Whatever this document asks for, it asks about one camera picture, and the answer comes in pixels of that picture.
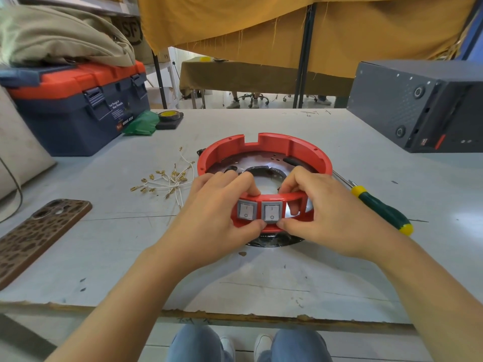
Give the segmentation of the person's left hand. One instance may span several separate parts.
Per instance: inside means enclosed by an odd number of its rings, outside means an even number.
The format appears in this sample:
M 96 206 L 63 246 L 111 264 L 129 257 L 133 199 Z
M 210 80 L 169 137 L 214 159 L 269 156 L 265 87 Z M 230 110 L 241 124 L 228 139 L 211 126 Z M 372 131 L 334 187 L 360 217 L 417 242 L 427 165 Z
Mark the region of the person's left hand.
M 242 194 L 260 194 L 249 172 L 230 170 L 194 179 L 183 208 L 149 250 L 160 271 L 183 277 L 249 243 L 230 240 L 231 213 Z

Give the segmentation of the person's right hand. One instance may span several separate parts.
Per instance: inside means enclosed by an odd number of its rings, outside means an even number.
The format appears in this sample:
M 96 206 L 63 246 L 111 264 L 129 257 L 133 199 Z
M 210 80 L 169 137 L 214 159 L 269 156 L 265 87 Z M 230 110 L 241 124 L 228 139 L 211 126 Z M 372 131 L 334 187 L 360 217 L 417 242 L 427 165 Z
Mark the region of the person's right hand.
M 295 190 L 305 192 L 312 202 L 317 241 L 311 242 L 344 256 L 375 262 L 399 239 L 408 239 L 329 175 L 297 166 L 283 181 L 280 193 Z

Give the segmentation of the red round plastic housing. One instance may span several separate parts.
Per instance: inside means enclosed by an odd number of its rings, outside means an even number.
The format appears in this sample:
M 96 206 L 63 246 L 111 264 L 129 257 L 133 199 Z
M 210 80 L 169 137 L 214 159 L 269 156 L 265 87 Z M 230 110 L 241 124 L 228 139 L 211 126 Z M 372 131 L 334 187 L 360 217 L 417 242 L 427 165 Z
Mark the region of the red round plastic housing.
M 207 170 L 215 163 L 232 155 L 244 152 L 271 152 L 283 153 L 295 157 L 317 170 L 317 174 L 333 174 L 333 165 L 329 157 L 317 146 L 289 135 L 280 133 L 259 133 L 257 142 L 245 142 L 243 134 L 233 135 L 221 139 L 205 149 L 198 151 L 198 162 L 196 164 L 199 175 L 208 173 Z M 286 194 L 260 194 L 250 196 L 243 194 L 239 200 L 256 201 L 257 219 L 261 219 L 262 201 L 282 201 L 284 203 L 282 218 L 294 217 L 301 221 L 313 220 L 313 206 L 304 192 L 293 192 Z M 237 205 L 233 208 L 231 218 L 236 226 L 249 223 L 249 220 L 237 218 Z M 276 223 L 269 223 L 269 230 L 277 230 Z

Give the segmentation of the person's right forearm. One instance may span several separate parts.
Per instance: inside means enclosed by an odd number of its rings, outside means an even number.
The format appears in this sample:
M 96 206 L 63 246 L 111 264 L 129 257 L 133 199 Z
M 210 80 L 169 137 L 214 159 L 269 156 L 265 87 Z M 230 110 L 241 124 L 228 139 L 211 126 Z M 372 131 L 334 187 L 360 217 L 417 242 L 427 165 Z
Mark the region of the person's right forearm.
M 483 362 L 481 302 L 407 236 L 372 236 L 368 248 L 434 362 Z

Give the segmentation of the person's left forearm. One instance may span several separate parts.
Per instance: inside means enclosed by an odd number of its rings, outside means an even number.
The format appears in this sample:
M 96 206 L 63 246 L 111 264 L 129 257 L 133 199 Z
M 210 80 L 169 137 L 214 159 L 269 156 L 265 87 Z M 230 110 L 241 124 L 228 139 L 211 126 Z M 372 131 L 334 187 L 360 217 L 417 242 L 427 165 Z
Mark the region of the person's left forearm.
M 102 302 L 45 362 L 136 362 L 178 283 L 216 258 L 200 249 L 144 250 Z

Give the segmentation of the silver metal reflector plate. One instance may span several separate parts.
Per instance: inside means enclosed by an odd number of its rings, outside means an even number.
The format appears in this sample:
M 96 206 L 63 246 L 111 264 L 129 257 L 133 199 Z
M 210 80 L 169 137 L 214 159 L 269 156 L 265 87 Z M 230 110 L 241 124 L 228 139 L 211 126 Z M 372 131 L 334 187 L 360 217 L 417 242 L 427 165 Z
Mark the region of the silver metal reflector plate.
M 302 166 L 306 170 L 316 173 L 309 164 L 292 156 L 283 153 L 271 152 L 244 152 L 222 159 L 219 163 L 213 164 L 207 172 L 226 172 L 229 170 L 241 174 L 245 171 L 252 173 L 255 178 L 257 188 L 261 194 L 278 194 L 280 186 L 288 174 L 296 166 Z M 300 237 L 277 230 L 269 230 L 260 234 L 259 237 L 249 242 L 247 245 L 260 248 L 277 248 L 294 245 L 303 241 Z

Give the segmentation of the person's right leg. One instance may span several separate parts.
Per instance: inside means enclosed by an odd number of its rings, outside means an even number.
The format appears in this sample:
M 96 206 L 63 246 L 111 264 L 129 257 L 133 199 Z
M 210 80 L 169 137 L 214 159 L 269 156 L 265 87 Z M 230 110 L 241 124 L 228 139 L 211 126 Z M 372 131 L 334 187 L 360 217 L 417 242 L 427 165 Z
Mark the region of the person's right leg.
M 271 347 L 271 362 L 333 362 L 323 337 L 306 329 L 280 329 Z

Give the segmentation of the person's leg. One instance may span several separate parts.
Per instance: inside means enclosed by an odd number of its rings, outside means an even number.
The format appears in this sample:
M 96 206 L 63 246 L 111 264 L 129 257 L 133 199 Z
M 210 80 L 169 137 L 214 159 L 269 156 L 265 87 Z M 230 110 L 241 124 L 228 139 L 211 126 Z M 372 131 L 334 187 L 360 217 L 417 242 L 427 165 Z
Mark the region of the person's leg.
M 175 335 L 165 362 L 234 362 L 234 356 L 212 328 L 186 324 Z
M 271 347 L 271 362 L 333 362 L 323 337 L 306 329 L 280 329 Z

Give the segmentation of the person's white right shoe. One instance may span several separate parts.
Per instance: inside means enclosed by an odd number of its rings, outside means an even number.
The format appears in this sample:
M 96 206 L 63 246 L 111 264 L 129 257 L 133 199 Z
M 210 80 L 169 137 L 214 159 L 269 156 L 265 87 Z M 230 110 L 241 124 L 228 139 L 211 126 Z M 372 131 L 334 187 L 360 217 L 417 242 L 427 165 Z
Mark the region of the person's white right shoe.
M 254 344 L 254 362 L 271 362 L 272 360 L 272 336 L 260 334 Z

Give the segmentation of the person's white shoe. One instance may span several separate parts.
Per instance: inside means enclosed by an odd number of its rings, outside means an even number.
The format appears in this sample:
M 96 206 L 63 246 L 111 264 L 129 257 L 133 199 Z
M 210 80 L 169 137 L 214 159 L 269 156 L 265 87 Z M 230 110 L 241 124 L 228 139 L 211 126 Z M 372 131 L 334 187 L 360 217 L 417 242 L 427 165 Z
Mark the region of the person's white shoe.
M 220 342 L 222 347 L 222 362 L 236 362 L 236 349 L 231 339 L 222 336 Z
M 254 344 L 254 362 L 271 362 L 272 360 L 272 336 L 260 334 Z

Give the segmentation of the person's white left shoe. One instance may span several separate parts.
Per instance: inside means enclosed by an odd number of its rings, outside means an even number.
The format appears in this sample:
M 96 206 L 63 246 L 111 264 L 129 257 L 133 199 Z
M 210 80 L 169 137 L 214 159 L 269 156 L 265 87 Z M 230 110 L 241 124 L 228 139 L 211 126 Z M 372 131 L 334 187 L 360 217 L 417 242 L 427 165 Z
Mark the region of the person's white left shoe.
M 222 336 L 220 342 L 222 347 L 222 362 L 236 362 L 236 349 L 231 339 Z

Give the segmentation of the office chair base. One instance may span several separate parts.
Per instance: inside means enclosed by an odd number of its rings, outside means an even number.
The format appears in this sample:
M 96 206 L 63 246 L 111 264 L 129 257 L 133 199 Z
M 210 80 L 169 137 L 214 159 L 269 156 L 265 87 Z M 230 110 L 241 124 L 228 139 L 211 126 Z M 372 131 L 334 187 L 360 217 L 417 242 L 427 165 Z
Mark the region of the office chair base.
M 263 95 L 262 93 L 245 93 L 239 97 L 241 101 L 248 101 L 248 108 L 251 106 L 251 102 L 254 98 L 258 98 L 259 108 L 267 108 L 270 100 L 269 97 Z

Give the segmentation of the person's left leg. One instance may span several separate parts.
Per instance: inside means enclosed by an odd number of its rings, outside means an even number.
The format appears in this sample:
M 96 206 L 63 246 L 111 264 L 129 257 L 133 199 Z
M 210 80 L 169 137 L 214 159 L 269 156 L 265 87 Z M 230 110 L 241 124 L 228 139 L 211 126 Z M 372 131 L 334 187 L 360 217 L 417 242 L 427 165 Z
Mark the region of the person's left leg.
M 234 356 L 212 328 L 186 324 L 175 335 L 165 362 L 234 362 Z

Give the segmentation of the table with olive cloth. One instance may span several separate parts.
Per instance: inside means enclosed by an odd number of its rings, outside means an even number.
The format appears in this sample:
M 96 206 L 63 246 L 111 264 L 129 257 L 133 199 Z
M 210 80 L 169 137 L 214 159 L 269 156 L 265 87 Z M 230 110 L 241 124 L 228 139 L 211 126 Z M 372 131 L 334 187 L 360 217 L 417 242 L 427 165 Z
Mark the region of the table with olive cloth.
M 353 80 L 309 71 L 300 93 L 348 97 Z M 182 62 L 179 89 L 183 95 L 192 90 L 222 90 L 294 96 L 297 81 L 296 68 L 195 57 Z

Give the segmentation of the green plastic bag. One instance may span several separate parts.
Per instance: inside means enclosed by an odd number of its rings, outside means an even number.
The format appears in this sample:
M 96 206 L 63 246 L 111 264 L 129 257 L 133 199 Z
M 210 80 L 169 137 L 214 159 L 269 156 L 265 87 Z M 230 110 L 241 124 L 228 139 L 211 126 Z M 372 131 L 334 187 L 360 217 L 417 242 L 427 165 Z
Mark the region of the green plastic bag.
M 156 125 L 159 122 L 157 113 L 146 110 L 124 128 L 124 136 L 151 136 L 156 131 Z

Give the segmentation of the black metal pole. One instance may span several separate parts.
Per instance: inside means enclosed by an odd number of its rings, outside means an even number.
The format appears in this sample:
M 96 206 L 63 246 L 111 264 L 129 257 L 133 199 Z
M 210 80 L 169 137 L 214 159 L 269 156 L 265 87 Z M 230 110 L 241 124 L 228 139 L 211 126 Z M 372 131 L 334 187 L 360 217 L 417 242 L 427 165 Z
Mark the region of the black metal pole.
M 167 106 L 167 102 L 166 102 L 166 96 L 165 96 L 164 86 L 163 86 L 162 77 L 161 77 L 161 69 L 160 69 L 160 66 L 159 66 L 159 60 L 158 60 L 158 57 L 154 53 L 153 50 L 152 50 L 152 56 L 153 56 L 153 61 L 154 61 L 156 78 L 157 78 L 158 85 L 159 85 L 162 107 L 163 107 L 163 109 L 167 110 L 168 106 Z
M 317 10 L 317 3 L 307 6 L 303 38 L 300 49 L 299 67 L 297 72 L 297 79 L 295 85 L 295 93 L 293 99 L 293 109 L 301 109 L 303 105 L 303 96 L 305 92 L 306 76 L 310 58 L 311 39 L 313 27 L 315 22 L 315 15 Z

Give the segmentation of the grey metal computer case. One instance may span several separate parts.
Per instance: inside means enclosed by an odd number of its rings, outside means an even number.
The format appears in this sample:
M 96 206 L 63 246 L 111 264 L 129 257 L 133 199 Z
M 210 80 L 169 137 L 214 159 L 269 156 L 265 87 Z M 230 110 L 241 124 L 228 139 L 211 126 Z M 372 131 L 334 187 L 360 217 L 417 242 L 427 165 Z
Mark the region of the grey metal computer case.
M 347 110 L 410 153 L 483 153 L 483 64 L 360 62 Z

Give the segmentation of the mustard yellow curtain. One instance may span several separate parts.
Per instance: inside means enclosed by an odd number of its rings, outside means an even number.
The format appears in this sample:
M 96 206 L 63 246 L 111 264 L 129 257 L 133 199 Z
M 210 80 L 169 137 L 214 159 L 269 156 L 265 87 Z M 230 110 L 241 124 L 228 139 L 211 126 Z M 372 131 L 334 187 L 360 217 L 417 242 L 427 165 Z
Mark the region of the mustard yellow curtain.
M 308 70 L 353 78 L 360 61 L 428 60 L 454 46 L 476 0 L 138 0 L 153 49 L 296 68 L 316 3 Z

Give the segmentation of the blue orange toolbox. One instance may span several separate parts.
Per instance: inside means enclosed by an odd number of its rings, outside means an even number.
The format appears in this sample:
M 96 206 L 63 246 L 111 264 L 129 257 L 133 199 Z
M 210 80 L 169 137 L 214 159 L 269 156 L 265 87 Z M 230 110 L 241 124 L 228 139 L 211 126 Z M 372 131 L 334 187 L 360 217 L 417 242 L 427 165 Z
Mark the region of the blue orange toolbox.
M 45 150 L 92 156 L 149 110 L 146 69 L 96 63 L 2 67 L 0 85 Z

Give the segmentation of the phone with brown spotted case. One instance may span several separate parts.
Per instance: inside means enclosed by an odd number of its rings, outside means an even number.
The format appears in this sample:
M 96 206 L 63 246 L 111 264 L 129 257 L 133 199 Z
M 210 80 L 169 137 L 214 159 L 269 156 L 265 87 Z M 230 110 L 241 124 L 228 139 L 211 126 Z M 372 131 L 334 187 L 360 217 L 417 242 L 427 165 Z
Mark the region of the phone with brown spotted case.
M 91 209 L 90 201 L 56 199 L 0 238 L 0 291 L 56 243 Z

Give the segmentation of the brown cardboard box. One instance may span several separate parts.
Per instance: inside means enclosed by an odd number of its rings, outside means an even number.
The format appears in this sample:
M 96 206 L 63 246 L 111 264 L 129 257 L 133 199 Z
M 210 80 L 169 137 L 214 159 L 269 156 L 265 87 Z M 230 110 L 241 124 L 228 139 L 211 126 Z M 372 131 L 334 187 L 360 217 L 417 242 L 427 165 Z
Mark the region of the brown cardboard box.
M 153 51 L 144 37 L 140 17 L 112 16 L 111 22 L 132 45 L 137 61 L 154 64 Z

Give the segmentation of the beige padded board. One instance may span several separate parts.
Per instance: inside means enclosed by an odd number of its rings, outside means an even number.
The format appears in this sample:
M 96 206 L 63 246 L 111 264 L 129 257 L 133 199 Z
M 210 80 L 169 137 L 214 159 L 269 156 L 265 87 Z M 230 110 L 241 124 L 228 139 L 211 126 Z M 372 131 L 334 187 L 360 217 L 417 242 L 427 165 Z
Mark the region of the beige padded board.
M 16 190 L 12 176 L 25 184 L 56 161 L 42 147 L 0 86 L 0 200 Z

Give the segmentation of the blue panel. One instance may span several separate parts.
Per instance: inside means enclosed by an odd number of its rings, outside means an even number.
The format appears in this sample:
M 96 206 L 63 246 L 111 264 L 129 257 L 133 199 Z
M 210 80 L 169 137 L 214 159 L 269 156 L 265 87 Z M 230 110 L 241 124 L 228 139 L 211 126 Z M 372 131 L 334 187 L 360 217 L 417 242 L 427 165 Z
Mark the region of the blue panel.
M 463 61 L 469 60 L 482 33 L 483 0 L 476 0 L 460 34 L 460 40 L 457 44 L 458 50 L 451 59 Z

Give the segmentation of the beige cloth bag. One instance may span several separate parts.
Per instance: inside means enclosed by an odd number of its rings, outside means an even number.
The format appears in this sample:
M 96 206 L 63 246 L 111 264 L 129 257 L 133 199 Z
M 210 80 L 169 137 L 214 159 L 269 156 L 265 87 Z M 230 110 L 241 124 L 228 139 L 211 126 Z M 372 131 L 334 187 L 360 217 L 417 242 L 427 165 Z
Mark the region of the beige cloth bag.
M 128 39 L 105 18 L 59 6 L 0 8 L 0 64 L 12 67 L 94 62 L 136 64 Z

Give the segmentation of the white rocker switch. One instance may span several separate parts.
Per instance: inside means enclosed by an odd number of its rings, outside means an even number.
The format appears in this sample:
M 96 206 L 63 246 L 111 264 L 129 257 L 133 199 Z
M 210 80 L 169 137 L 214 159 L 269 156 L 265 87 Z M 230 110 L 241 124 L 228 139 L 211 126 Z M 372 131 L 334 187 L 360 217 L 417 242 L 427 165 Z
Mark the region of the white rocker switch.
M 237 218 L 249 221 L 257 219 L 257 207 L 256 201 L 238 200 Z
M 282 201 L 262 201 L 261 219 L 267 224 L 277 223 L 282 218 L 283 206 Z

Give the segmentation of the green yellow handled screwdriver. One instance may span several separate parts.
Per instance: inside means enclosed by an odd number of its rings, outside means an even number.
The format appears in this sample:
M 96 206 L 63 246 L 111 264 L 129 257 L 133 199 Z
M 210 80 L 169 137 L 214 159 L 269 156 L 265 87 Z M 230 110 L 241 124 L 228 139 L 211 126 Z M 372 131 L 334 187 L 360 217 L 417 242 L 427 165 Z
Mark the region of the green yellow handled screwdriver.
M 368 208 L 376 212 L 381 218 L 395 227 L 398 231 L 406 236 L 410 236 L 413 231 L 413 225 L 410 220 L 399 210 L 385 204 L 372 194 L 365 187 L 355 184 L 353 181 L 343 178 L 335 170 L 332 174 L 336 179 L 344 183 L 350 188 L 351 193 L 363 202 Z

